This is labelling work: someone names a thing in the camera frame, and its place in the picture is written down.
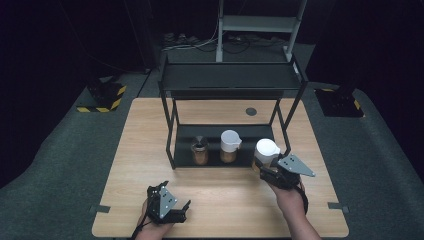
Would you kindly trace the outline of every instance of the circular hole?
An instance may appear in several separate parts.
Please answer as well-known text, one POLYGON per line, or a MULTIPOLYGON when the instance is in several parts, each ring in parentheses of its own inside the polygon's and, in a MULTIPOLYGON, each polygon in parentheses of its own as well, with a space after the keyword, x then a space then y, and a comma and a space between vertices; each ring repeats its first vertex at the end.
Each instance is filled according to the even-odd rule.
POLYGON ((246 109, 246 114, 249 115, 249 116, 255 116, 256 113, 258 113, 258 112, 254 108, 247 108, 246 109))

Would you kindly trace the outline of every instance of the gray carpet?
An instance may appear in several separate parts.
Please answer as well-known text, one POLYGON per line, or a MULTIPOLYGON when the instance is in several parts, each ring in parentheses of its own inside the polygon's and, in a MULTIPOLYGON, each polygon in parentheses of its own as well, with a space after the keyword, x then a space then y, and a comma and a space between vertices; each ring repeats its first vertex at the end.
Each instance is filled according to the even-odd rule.
MULTIPOLYGON (((225 53, 224 61, 283 61, 280 48, 225 53)), ((295 46, 303 68, 312 50, 310 45, 295 46)), ((215 55, 173 50, 169 58, 214 61, 215 55)), ((122 75, 119 82, 127 90, 115 112, 69 110, 28 170, 0 190, 0 239, 96 239, 91 234, 95 214, 90 208, 100 202, 131 101, 137 96, 158 97, 157 76, 157 69, 149 77, 122 75)), ((423 239, 422 182, 363 92, 357 90, 354 96, 365 118, 323 115, 314 88, 336 87, 310 83, 302 100, 338 198, 349 208, 346 239, 423 239)), ((75 104, 87 97, 84 91, 75 104)))

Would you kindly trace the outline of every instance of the dark wall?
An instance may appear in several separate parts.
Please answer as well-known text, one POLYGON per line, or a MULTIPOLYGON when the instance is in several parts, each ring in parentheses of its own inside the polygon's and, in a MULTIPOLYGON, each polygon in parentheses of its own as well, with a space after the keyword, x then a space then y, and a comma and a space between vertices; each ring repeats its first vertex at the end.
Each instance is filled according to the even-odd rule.
MULTIPOLYGON (((143 0, 128 2, 145 26, 143 0)), ((134 32, 129 16, 123 0, 0 1, 0 187, 32 163, 90 81, 155 67, 148 30, 134 32)))
POLYGON ((3 186, 31 164, 85 82, 75 67, 80 51, 67 42, 72 35, 54 1, 3 1, 0 9, 3 186))
MULTIPOLYGON (((186 34, 199 39, 209 39, 214 33, 218 0, 157 0, 154 1, 155 15, 160 19, 164 33, 186 34)), ((297 42, 315 44, 332 6, 336 0, 308 0, 303 21, 297 35, 297 42)), ((256 15, 256 16, 296 16, 299 0, 225 0, 224 14, 256 15)), ((271 38, 279 36, 288 40, 288 34, 260 33, 255 34, 271 38)))
POLYGON ((337 1, 306 69, 311 81, 358 81, 424 177, 424 6, 420 0, 337 1))

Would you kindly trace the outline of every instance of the yellow and black tape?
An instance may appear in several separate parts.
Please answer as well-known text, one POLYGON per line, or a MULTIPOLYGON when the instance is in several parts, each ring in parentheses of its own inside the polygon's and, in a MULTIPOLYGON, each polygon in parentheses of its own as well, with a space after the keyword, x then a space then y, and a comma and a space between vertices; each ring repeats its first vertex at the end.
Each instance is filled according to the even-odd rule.
MULTIPOLYGON (((324 89, 321 89, 321 90, 325 91, 325 92, 334 92, 334 89, 329 89, 329 88, 324 88, 324 89)), ((353 101, 353 104, 355 104, 356 110, 361 109, 361 105, 359 104, 358 100, 355 99, 355 101, 353 101)))
POLYGON ((122 86, 114 99, 111 99, 111 103, 108 106, 77 106, 78 112, 112 112, 115 111, 119 104, 121 104, 122 96, 126 90, 127 86, 122 86))

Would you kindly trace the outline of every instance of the black tray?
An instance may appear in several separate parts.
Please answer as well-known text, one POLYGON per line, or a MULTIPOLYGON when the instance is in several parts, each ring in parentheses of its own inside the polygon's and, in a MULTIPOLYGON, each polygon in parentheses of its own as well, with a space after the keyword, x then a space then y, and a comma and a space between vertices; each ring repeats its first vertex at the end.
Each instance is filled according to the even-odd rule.
POLYGON ((251 167, 256 143, 262 138, 274 140, 270 125, 180 125, 176 136, 174 163, 176 167, 251 167), (221 134, 225 130, 236 131, 242 140, 236 160, 232 163, 224 163, 220 159, 221 134), (206 165, 197 165, 193 161, 191 143, 196 136, 206 137, 209 142, 209 160, 206 165))

